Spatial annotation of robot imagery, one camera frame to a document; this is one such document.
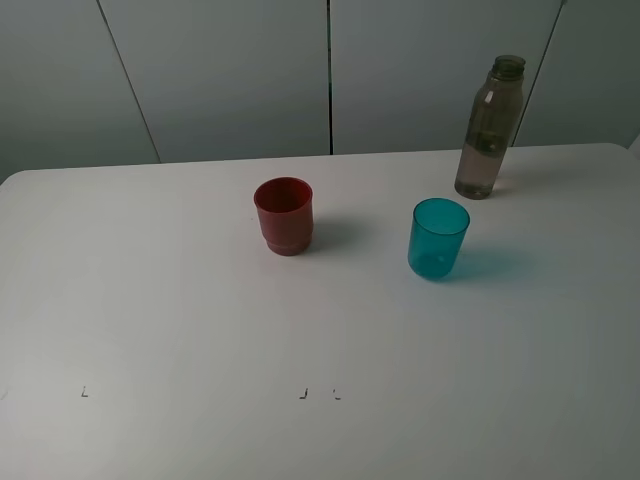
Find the teal translucent plastic cup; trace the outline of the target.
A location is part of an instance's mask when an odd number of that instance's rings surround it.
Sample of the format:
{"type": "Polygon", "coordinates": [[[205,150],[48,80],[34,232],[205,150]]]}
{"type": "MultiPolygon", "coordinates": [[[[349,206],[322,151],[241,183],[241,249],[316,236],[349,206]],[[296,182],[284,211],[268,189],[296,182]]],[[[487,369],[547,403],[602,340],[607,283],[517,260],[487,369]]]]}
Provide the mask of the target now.
{"type": "Polygon", "coordinates": [[[439,280],[454,267],[470,215],[460,204],[445,198],[418,203],[412,213],[408,263],[420,277],[439,280]]]}

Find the smoky translucent water bottle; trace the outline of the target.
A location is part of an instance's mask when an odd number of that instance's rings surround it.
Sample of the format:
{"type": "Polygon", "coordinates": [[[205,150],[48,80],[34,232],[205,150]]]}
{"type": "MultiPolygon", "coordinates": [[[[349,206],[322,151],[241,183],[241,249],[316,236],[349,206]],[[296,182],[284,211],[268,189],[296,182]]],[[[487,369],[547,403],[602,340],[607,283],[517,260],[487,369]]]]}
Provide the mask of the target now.
{"type": "Polygon", "coordinates": [[[454,182],[462,196],[490,196],[523,107],[526,61],[513,55],[496,57],[478,90],[468,122],[454,182]]]}

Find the red plastic cup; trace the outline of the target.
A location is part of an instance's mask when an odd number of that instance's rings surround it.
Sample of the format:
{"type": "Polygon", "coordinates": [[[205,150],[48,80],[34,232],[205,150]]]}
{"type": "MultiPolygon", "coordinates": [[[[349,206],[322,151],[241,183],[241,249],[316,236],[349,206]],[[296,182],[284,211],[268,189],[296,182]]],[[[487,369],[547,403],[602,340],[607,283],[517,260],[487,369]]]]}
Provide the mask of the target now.
{"type": "Polygon", "coordinates": [[[254,193],[259,224],[268,248],[281,256],[296,256],[311,244],[314,228],[313,190],[295,177],[278,177],[254,193]]]}

